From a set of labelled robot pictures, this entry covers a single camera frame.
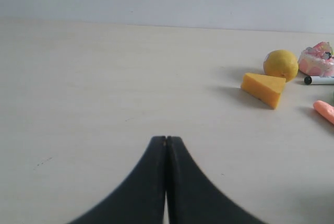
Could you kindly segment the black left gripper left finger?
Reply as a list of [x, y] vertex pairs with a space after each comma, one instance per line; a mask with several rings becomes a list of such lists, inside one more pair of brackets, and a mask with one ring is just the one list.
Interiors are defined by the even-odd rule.
[[151, 139], [127, 178], [72, 223], [163, 223], [166, 137]]

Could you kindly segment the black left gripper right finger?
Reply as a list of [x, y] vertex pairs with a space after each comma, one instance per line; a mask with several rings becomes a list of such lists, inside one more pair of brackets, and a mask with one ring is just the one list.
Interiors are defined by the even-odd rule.
[[180, 137], [166, 139], [166, 196], [170, 223], [263, 223], [206, 177]]

